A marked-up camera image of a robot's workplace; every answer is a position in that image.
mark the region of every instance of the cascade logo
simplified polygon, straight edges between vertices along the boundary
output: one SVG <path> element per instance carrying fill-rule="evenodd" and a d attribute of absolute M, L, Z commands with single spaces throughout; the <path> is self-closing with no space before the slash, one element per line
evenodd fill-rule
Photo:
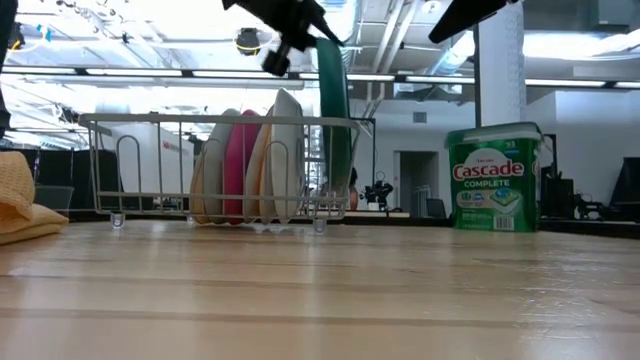
<path fill-rule="evenodd" d="M 469 155 L 464 164 L 453 167 L 453 178 L 456 181 L 523 175 L 522 163 L 513 162 L 495 149 L 476 150 Z"/>

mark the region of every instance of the white column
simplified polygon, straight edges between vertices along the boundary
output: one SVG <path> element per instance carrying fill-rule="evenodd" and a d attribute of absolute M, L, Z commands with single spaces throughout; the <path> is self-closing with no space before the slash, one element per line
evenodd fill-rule
<path fill-rule="evenodd" d="M 522 1 L 507 5 L 479 25 L 482 126 L 525 120 Z"/>

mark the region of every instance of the wooden table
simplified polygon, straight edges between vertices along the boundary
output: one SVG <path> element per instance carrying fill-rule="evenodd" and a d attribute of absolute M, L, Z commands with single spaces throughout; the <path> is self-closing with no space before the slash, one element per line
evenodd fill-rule
<path fill-rule="evenodd" d="M 0 247 L 0 359 L 638 359 L 640 242 L 69 226 Z"/>

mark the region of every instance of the green plate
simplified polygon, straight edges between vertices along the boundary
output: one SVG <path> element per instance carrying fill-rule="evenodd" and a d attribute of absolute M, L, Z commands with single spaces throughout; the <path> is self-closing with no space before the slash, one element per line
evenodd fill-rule
<path fill-rule="evenodd" d="M 342 54 L 336 44 L 318 39 L 318 72 L 320 75 L 320 110 L 323 117 L 349 119 L 347 74 Z M 351 129 L 323 126 L 322 140 L 327 162 L 327 179 L 331 173 L 331 188 L 346 190 L 351 175 Z"/>

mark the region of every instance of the cascade detergent container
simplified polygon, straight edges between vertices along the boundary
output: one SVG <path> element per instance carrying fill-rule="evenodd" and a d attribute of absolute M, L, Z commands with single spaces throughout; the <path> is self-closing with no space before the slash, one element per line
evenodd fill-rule
<path fill-rule="evenodd" d="M 540 212 L 535 123 L 519 122 L 447 135 L 451 203 L 458 229 L 533 232 Z"/>

